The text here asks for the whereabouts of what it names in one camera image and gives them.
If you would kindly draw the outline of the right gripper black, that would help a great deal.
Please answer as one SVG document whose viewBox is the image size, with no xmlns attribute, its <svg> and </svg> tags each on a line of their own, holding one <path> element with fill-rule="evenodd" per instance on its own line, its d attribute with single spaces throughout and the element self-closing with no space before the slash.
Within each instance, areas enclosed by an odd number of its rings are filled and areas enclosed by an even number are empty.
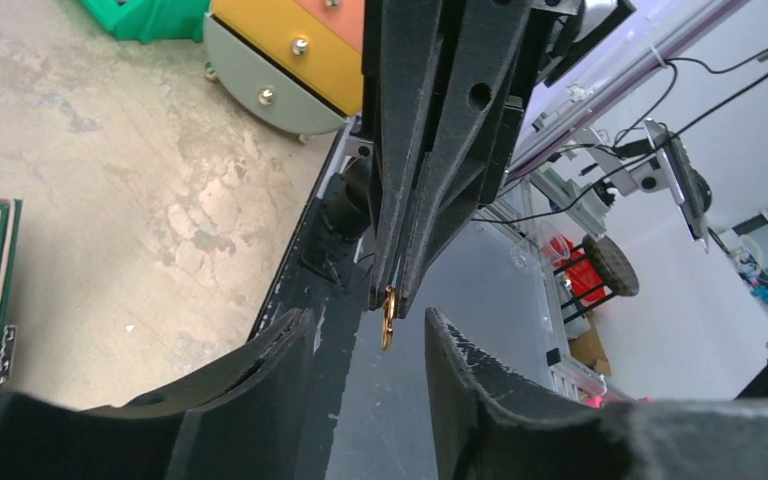
<svg viewBox="0 0 768 480">
<path fill-rule="evenodd" d="M 362 120 L 373 133 L 368 307 L 409 313 L 436 257 L 490 204 L 535 86 L 633 12 L 629 1 L 368 1 Z"/>
</svg>

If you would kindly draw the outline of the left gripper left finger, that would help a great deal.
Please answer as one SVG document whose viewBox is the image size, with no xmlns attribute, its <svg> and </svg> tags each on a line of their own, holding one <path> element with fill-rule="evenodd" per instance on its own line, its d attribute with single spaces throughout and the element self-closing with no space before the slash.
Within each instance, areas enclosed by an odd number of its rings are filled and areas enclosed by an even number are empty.
<svg viewBox="0 0 768 480">
<path fill-rule="evenodd" d="M 315 325 L 254 340 L 120 407 L 77 411 L 0 391 L 0 479 L 290 479 Z"/>
</svg>

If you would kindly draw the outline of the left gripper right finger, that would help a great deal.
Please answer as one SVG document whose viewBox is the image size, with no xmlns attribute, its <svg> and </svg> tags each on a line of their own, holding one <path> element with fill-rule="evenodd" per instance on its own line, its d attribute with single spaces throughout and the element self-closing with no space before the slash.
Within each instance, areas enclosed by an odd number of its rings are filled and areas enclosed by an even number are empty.
<svg viewBox="0 0 768 480">
<path fill-rule="evenodd" d="M 425 365 L 442 479 L 768 479 L 768 400 L 589 407 L 523 377 L 435 308 Z"/>
</svg>

